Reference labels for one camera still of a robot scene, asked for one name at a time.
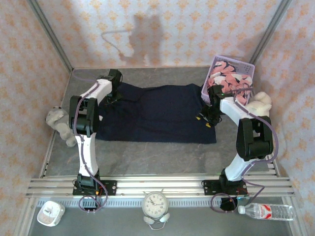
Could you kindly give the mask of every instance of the purple basket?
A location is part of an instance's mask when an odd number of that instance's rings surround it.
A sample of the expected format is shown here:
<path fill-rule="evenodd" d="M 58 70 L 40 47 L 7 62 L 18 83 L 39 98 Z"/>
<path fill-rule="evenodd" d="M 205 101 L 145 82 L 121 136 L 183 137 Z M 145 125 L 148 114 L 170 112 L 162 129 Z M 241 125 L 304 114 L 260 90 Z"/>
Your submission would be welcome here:
<path fill-rule="evenodd" d="M 254 65 L 246 63 L 246 62 L 242 62 L 240 60 L 235 60 L 232 58 L 227 58 L 224 56 L 215 55 L 215 58 L 213 59 L 212 65 L 209 69 L 205 83 L 203 84 L 203 87 L 201 90 L 201 98 L 202 98 L 202 100 L 204 100 L 208 104 L 210 104 L 210 99 L 209 99 L 209 95 L 208 95 L 208 79 L 210 77 L 211 71 L 212 71 L 213 67 L 215 66 L 216 62 L 222 61 L 222 60 L 227 61 L 229 64 L 233 65 L 235 67 L 237 73 L 243 74 L 243 75 L 250 75 L 252 77 L 252 79 L 254 76 L 254 70 L 255 70 Z"/>

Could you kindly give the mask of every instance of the alarm clock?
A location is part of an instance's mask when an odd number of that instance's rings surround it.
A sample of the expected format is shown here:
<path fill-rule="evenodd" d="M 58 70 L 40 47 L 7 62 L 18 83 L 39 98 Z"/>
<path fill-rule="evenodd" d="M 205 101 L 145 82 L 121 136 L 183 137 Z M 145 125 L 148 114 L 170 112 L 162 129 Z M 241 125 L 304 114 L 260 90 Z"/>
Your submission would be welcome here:
<path fill-rule="evenodd" d="M 151 192 L 146 195 L 143 203 L 142 210 L 145 216 L 143 217 L 144 222 L 146 222 L 152 230 L 161 230 L 164 228 L 165 223 L 168 221 L 170 214 L 167 213 L 168 210 L 168 200 L 166 196 L 161 192 Z M 163 226 L 158 229 L 152 228 L 153 224 L 163 223 Z"/>

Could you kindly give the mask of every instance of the metal frame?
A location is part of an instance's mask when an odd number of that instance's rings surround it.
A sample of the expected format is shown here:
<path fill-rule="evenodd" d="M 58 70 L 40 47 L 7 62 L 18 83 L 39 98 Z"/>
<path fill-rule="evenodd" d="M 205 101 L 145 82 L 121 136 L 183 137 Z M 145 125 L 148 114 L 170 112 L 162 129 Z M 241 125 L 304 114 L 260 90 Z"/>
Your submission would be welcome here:
<path fill-rule="evenodd" d="M 66 84 L 66 86 L 64 88 L 64 91 L 63 91 L 63 97 L 61 99 L 60 106 L 63 105 L 65 93 L 66 93 L 66 91 L 68 89 L 72 73 L 73 73 L 73 71 L 71 71 L 70 74 L 69 74 L 67 84 Z M 50 156 L 51 156 L 51 152 L 53 150 L 56 133 L 57 133 L 56 131 L 52 131 L 52 134 L 50 135 L 49 144 L 48 144 L 48 147 L 47 147 L 47 150 L 46 150 L 46 154 L 45 154 L 45 157 L 44 157 L 44 160 L 43 160 L 40 172 L 39 172 L 39 176 L 38 176 L 39 178 L 43 178 L 45 176 L 45 173 L 46 173 L 46 170 L 47 170 L 47 167 L 48 167 L 48 162 L 49 162 L 49 159 L 50 159 Z"/>
<path fill-rule="evenodd" d="M 17 224 L 14 235 L 27 235 L 32 223 L 35 207 L 41 207 L 47 200 L 53 199 L 62 202 L 66 207 L 77 207 L 80 196 L 73 196 L 72 180 L 76 177 L 44 177 L 31 180 L 27 191 L 27 198 Z M 171 202 L 171 207 L 208 207 L 209 196 L 205 196 L 201 181 L 204 179 L 218 179 L 218 176 L 191 175 L 191 176 L 107 176 L 101 179 L 115 179 L 117 183 L 117 195 L 109 196 L 105 207 L 141 207 L 141 200 L 145 192 L 160 191 Z M 292 184 L 288 177 L 277 177 L 275 173 L 261 175 L 253 173 L 246 179 L 266 186 L 260 197 L 281 197 L 284 204 L 291 205 L 297 212 L 297 220 L 289 222 L 293 236 L 307 236 L 298 204 L 294 196 Z M 259 188 L 248 185 L 250 196 Z"/>
<path fill-rule="evenodd" d="M 276 10 L 275 14 L 273 15 L 262 39 L 260 40 L 258 46 L 256 47 L 252 58 L 250 59 L 250 64 L 256 64 L 258 58 L 262 54 L 263 50 L 267 46 L 271 36 L 275 32 L 279 22 L 281 21 L 283 15 L 286 13 L 286 10 L 288 9 L 289 5 L 291 4 L 292 0 L 282 0 L 278 6 L 278 9 Z"/>
<path fill-rule="evenodd" d="M 48 23 L 48 20 L 40 8 L 37 0 L 27 0 L 29 3 L 31 9 L 33 10 L 35 16 L 38 18 L 40 24 L 42 25 L 45 33 L 47 34 L 48 38 L 50 39 L 51 43 L 53 44 L 54 48 L 56 49 L 60 59 L 62 60 L 63 64 L 65 65 L 66 69 L 70 73 L 73 70 L 73 67 L 65 54 L 60 42 L 58 41 L 54 31 L 52 30 L 50 24 Z"/>
<path fill-rule="evenodd" d="M 116 196 L 109 198 L 143 198 L 143 192 L 160 191 L 168 198 L 209 198 L 204 195 L 201 181 L 204 179 L 217 180 L 218 175 L 193 176 L 106 176 L 101 179 L 117 180 Z M 73 196 L 73 177 L 44 177 L 31 180 L 27 190 L 30 198 L 80 198 Z M 277 177 L 275 174 L 262 175 L 251 173 L 246 179 L 256 184 L 265 185 L 266 188 L 259 195 L 261 197 L 293 197 L 294 191 L 288 177 Z M 253 196 L 260 187 L 247 185 L 250 196 Z"/>

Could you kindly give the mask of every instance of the wall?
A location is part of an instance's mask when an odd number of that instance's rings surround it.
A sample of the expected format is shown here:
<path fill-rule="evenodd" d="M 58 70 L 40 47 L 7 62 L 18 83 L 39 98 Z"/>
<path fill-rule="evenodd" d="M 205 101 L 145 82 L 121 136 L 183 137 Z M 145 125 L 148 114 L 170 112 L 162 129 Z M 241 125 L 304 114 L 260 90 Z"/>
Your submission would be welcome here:
<path fill-rule="evenodd" d="M 25 0 L 0 4 L 0 235 L 13 234 L 31 177 L 37 177 L 68 73 Z"/>
<path fill-rule="evenodd" d="M 315 5 L 293 1 L 256 65 L 254 86 L 273 100 L 279 160 L 315 235 Z"/>
<path fill-rule="evenodd" d="M 248 61 L 280 0 L 39 0 L 73 67 Z"/>

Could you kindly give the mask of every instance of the plastic bottle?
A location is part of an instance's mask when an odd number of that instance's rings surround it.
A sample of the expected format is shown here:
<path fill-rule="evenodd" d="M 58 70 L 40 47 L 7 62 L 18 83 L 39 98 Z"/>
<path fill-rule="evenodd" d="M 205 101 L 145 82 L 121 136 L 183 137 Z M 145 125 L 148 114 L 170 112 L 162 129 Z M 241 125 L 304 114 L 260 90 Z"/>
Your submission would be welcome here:
<path fill-rule="evenodd" d="M 288 205 L 251 203 L 239 206 L 238 212 L 254 219 L 290 221 L 295 218 L 294 208 Z"/>

